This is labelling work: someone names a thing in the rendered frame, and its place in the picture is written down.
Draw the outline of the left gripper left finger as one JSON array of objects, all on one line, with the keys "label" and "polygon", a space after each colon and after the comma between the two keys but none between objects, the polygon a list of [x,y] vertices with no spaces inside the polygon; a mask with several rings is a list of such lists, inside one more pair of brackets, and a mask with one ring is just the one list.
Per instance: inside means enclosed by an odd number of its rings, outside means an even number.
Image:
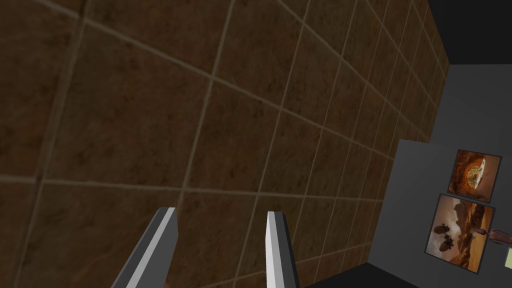
[{"label": "left gripper left finger", "polygon": [[111,288],[166,288],[178,236],[176,209],[158,208]]}]

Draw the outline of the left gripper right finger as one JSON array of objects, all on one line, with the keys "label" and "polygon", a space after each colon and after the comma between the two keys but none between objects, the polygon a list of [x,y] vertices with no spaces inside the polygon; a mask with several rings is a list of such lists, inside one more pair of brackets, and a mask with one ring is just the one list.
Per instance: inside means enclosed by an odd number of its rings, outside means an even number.
[{"label": "left gripper right finger", "polygon": [[265,259],[267,288],[300,288],[289,226],[280,211],[267,213]]}]

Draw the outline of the orange desert wall picture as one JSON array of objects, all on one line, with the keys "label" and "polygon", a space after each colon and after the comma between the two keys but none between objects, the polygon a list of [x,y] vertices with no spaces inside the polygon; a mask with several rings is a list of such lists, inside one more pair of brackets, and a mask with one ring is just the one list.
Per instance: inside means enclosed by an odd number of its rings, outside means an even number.
[{"label": "orange desert wall picture", "polygon": [[484,203],[439,194],[424,252],[478,274],[496,209]]}]

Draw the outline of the orange cave wall picture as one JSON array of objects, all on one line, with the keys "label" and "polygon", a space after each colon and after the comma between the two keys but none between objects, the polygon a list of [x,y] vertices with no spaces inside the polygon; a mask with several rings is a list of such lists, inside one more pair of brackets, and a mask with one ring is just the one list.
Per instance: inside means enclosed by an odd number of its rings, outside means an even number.
[{"label": "orange cave wall picture", "polygon": [[469,150],[457,150],[448,192],[489,204],[502,157]]}]

